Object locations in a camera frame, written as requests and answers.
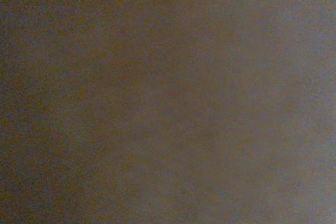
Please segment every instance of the brown surface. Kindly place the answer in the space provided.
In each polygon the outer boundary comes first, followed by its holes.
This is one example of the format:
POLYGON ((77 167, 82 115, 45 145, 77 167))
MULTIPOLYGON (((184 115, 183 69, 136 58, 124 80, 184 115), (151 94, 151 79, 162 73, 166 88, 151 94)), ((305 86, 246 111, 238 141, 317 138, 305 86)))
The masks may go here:
POLYGON ((335 0, 2 0, 0 220, 336 221, 335 0))

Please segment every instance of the gray surface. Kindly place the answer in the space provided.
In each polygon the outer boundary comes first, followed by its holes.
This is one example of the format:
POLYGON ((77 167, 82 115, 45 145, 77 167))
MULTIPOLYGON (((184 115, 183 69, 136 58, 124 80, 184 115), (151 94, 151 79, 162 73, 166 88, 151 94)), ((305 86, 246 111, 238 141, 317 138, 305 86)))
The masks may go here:
POLYGON ((336 221, 335 0, 4 0, 0 220, 336 221))

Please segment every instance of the dark background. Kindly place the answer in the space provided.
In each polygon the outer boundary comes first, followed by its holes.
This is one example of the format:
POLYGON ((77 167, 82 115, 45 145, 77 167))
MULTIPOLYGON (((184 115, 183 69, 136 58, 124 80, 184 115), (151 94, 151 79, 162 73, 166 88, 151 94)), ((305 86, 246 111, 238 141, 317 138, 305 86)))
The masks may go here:
POLYGON ((336 221, 335 0, 0 8, 0 220, 336 221))

